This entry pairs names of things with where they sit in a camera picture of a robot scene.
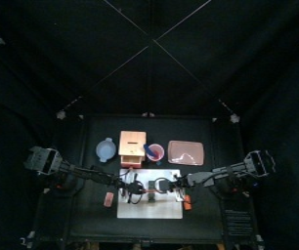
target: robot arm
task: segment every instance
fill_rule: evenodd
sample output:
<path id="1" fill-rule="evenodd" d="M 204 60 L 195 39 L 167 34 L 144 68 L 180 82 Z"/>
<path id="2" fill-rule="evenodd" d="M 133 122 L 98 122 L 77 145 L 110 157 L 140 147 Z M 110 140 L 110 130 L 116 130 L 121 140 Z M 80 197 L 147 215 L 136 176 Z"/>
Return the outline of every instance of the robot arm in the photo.
<path id="1" fill-rule="evenodd" d="M 114 186 L 117 189 L 125 189 L 130 194 L 141 195 L 147 192 L 144 185 L 136 179 L 126 184 L 120 176 L 108 174 L 96 170 L 80 168 L 64 161 L 58 151 L 53 148 L 34 146 L 32 149 L 25 167 L 36 171 L 40 175 L 52 176 L 57 172 L 72 174 L 73 176 L 93 180 L 96 183 Z M 175 181 L 165 178 L 159 182 L 159 192 L 167 193 L 180 188 L 191 188 L 196 185 L 209 187 L 215 185 L 219 179 L 233 180 L 251 176 L 256 179 L 265 177 L 269 172 L 275 172 L 275 162 L 267 151 L 252 151 L 248 153 L 243 162 L 212 169 L 211 172 L 199 172 L 187 174 L 183 177 L 175 177 Z"/>

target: table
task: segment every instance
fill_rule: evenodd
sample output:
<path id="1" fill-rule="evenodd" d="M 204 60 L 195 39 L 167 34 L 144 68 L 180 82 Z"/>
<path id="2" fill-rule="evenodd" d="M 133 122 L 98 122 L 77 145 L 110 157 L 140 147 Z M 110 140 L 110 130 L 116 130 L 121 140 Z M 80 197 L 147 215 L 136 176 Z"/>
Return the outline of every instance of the table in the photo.
<path id="1" fill-rule="evenodd" d="M 228 118 L 212 120 L 203 117 L 85 116 L 84 120 L 69 119 L 61 122 L 54 136 L 54 144 L 62 157 L 73 164 L 86 168 L 93 165 L 94 169 L 118 174 L 120 157 L 116 155 L 106 163 L 101 163 L 94 148 L 105 138 L 112 138 L 118 147 L 121 131 L 145 131 L 147 143 L 157 143 L 165 149 L 169 141 L 204 144 L 207 158 L 203 166 L 171 164 L 165 156 L 160 166 L 153 162 L 144 162 L 143 169 L 177 168 L 184 175 L 209 171 L 215 167 L 237 163 L 244 159 L 239 125 L 231 123 Z M 53 204 L 48 211 L 48 220 L 57 220 L 58 224 L 53 225 L 52 229 L 41 221 L 45 219 L 40 213 L 38 222 L 34 224 L 34 227 L 40 229 L 38 235 L 48 235 L 50 239 L 56 240 L 62 238 L 62 241 L 66 242 L 185 244 L 221 242 L 219 200 L 207 188 L 196 187 L 192 191 L 192 200 L 197 202 L 191 211 L 183 211 L 183 219 L 118 219 L 117 206 L 113 205 L 110 208 L 102 206 L 102 200 L 109 191 L 114 193 L 114 200 L 117 200 L 118 191 L 114 187 L 85 181 L 84 188 L 70 199 L 53 201 L 57 205 Z M 62 212 L 50 211 L 60 207 L 62 207 Z"/>

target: black wall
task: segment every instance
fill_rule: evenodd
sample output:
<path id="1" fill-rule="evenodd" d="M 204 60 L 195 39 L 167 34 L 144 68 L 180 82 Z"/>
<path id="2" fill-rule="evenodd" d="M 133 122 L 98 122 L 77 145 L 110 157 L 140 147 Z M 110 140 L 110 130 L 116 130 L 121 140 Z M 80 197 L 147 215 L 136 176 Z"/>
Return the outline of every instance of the black wall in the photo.
<path id="1" fill-rule="evenodd" d="M 32 226 L 28 149 L 84 96 L 68 114 L 229 115 L 221 99 L 247 150 L 276 160 L 256 196 L 268 248 L 299 249 L 299 0 L 212 0 L 160 40 L 207 1 L 109 3 L 149 36 L 105 1 L 0 1 L 0 245 Z"/>

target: orange box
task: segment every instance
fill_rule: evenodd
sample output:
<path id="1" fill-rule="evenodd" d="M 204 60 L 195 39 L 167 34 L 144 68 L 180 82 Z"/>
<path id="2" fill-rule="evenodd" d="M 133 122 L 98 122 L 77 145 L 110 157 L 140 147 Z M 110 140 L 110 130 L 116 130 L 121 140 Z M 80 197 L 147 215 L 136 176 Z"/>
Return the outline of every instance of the orange box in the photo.
<path id="1" fill-rule="evenodd" d="M 145 160 L 144 144 L 147 133 L 137 131 L 121 131 L 120 149 L 121 166 L 124 168 L 141 168 Z"/>

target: black enclosure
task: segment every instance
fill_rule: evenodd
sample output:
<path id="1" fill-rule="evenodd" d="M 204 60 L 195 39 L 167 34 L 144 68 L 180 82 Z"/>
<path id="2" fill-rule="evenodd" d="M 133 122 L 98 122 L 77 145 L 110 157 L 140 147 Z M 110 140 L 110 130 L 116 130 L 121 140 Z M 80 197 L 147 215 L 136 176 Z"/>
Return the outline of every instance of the black enclosure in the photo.
<path id="1" fill-rule="evenodd" d="M 221 121 L 236 127 L 233 137 L 216 133 L 228 146 L 212 148 L 207 169 L 269 150 L 259 232 L 267 249 L 299 249 L 299 0 L 0 0 L 0 38 L 0 249 L 26 248 L 42 203 L 29 148 L 57 146 L 86 166 L 105 131 L 155 133 L 171 121 L 156 133 L 181 131 L 180 140 L 212 135 Z M 53 231 L 69 214 L 57 216 Z"/>

